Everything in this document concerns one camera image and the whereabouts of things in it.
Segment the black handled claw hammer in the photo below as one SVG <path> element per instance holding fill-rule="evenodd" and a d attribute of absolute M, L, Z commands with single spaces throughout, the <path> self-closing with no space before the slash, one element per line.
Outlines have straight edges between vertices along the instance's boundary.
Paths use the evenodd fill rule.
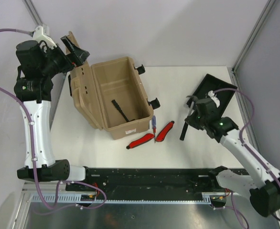
<path fill-rule="evenodd" d="M 188 115 L 187 116 L 190 116 L 192 114 L 192 108 L 189 108 L 189 112 L 188 112 Z M 185 139 L 185 135 L 186 135 L 186 132 L 187 132 L 187 129 L 188 129 L 188 124 L 187 123 L 184 123 L 183 125 L 183 129 L 182 129 L 182 132 L 181 132 L 181 135 L 180 135 L 180 140 L 183 141 Z"/>

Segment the tan plastic tool box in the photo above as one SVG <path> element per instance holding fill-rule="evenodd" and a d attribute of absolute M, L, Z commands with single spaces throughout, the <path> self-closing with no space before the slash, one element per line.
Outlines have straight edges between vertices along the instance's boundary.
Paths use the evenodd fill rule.
<path fill-rule="evenodd" d="M 109 132 L 115 140 L 145 132 L 161 105 L 158 99 L 148 99 L 140 78 L 143 73 L 144 66 L 135 67 L 128 56 L 93 65 L 85 62 L 70 72 L 74 106 L 94 129 Z M 126 122 L 112 100 L 135 121 Z"/>

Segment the black rubber mallet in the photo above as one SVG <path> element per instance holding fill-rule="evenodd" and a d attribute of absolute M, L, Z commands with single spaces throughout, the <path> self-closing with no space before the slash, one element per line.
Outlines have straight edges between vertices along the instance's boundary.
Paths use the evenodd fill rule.
<path fill-rule="evenodd" d="M 123 118 L 125 119 L 126 122 L 135 121 L 135 119 L 129 120 L 129 119 L 127 118 L 127 116 L 124 114 L 124 112 L 122 111 L 121 107 L 120 107 L 119 104 L 116 102 L 116 100 L 112 100 L 111 102 L 112 102 L 112 104 L 114 105 L 114 107 L 119 111 L 119 113 L 123 116 Z"/>

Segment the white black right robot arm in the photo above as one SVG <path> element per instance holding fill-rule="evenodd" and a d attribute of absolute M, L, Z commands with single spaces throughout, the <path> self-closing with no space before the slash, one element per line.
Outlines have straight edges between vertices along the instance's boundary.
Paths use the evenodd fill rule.
<path fill-rule="evenodd" d="M 261 216 L 274 215 L 280 209 L 280 171 L 247 144 L 243 131 L 230 117 L 219 115 L 220 101 L 214 94 L 204 99 L 190 95 L 189 100 L 200 129 L 226 148 L 248 173 L 237 175 L 228 168 L 218 167 L 208 178 L 208 187 L 212 191 L 228 188 L 248 199 Z"/>

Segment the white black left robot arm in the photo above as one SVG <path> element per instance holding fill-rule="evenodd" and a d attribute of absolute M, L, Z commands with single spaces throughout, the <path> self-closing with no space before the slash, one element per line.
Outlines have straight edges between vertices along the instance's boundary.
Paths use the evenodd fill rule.
<path fill-rule="evenodd" d="M 35 38 L 16 46 L 20 62 L 14 93 L 21 102 L 26 133 L 26 159 L 17 177 L 26 181 L 76 181 L 83 191 L 89 190 L 93 179 L 82 166 L 73 166 L 67 159 L 56 160 L 52 150 L 49 116 L 52 78 L 82 66 L 89 52 L 61 38 L 69 53 L 46 39 Z"/>

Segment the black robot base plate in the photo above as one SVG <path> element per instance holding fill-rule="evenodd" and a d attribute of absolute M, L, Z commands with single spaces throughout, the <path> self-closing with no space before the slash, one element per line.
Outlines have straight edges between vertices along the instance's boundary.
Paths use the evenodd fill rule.
<path fill-rule="evenodd" d="M 227 193 L 210 176 L 211 168 L 86 168 L 84 183 L 94 185 L 104 192 L 117 187 L 184 187 L 189 190 Z"/>

